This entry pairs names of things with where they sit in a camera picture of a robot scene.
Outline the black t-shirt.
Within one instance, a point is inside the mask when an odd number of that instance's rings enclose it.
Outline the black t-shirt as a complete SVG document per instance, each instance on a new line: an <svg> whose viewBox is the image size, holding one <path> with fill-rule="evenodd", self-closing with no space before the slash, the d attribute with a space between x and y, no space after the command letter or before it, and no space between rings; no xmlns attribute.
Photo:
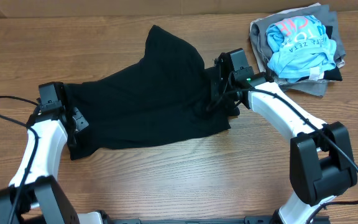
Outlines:
<svg viewBox="0 0 358 224"><path fill-rule="evenodd" d="M127 149L203 138L229 129L235 103L211 104L204 61L188 42L153 26L144 57L95 82L67 83L68 102L88 125L70 148L73 160L100 148Z"/></svg>

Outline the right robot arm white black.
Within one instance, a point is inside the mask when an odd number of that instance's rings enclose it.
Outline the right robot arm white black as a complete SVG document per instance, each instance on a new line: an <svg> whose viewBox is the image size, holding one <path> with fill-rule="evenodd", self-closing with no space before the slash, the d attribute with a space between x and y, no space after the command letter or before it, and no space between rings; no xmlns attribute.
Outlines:
<svg viewBox="0 0 358 224"><path fill-rule="evenodd" d="M224 101L263 116L290 144L288 201L273 215L249 216L245 223L329 223L317 213L357 183L347 128L328 124L289 99L266 72L254 73L243 49L222 53L206 69L214 110Z"/></svg>

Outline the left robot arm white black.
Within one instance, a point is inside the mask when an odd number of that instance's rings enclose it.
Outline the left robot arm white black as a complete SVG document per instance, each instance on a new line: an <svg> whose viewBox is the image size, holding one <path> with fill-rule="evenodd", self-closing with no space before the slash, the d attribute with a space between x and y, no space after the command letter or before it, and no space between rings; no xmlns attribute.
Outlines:
<svg viewBox="0 0 358 224"><path fill-rule="evenodd" d="M28 141L22 162L0 190L0 223L110 223L101 210L77 213L57 182L63 148L76 147L76 134L88 122L77 108L68 108L62 83L39 85L39 93L24 124Z"/></svg>

